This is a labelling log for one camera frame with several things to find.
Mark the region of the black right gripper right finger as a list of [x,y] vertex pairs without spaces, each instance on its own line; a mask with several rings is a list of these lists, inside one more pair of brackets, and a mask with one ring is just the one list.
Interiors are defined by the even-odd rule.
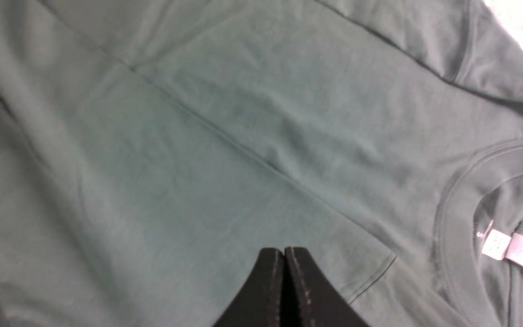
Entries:
[[367,327],[303,247],[285,248],[286,327]]

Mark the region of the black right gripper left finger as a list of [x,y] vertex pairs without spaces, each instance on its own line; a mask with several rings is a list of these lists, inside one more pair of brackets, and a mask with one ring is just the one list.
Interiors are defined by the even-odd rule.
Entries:
[[245,283],[214,326],[278,327],[284,265],[280,250],[261,249]]

